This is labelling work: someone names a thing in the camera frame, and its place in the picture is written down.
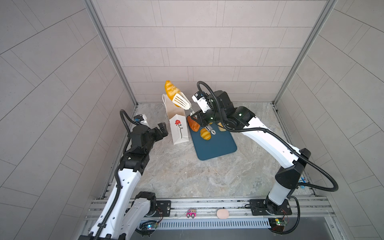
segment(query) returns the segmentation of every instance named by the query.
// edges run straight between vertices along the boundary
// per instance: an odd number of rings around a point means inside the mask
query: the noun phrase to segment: small bun
[[[229,217],[229,212],[227,209],[219,209],[217,210],[217,217],[220,219],[227,219]]]

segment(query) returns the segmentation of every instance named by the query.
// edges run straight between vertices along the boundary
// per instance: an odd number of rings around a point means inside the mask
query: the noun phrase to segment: gray tiled wall
[[[384,239],[384,2],[339,0],[277,108],[298,147],[338,182],[349,239]],[[306,168],[313,182],[330,186]]]
[[[0,239],[71,238],[133,103],[81,0],[0,7]]]
[[[139,102],[171,80],[233,101],[272,101],[325,1],[94,0]]]

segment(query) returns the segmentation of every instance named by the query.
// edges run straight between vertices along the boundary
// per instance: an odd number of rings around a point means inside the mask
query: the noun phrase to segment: white paper bag
[[[162,96],[166,106],[173,144],[188,142],[188,125],[184,109],[175,106],[166,94]]]

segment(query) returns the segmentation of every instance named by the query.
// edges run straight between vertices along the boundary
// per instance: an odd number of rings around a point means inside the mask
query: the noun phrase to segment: blue cutting board
[[[198,159],[204,161],[236,152],[237,146],[231,133],[228,131],[220,132],[215,123],[211,124],[211,127],[216,131],[216,134],[212,134],[209,140],[200,137],[202,127],[197,132],[189,128]]]

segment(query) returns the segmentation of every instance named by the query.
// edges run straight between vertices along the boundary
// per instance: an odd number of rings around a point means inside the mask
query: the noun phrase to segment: pink toy car
[[[196,209],[189,209],[187,211],[187,217],[192,217],[192,218],[195,218],[196,217]]]

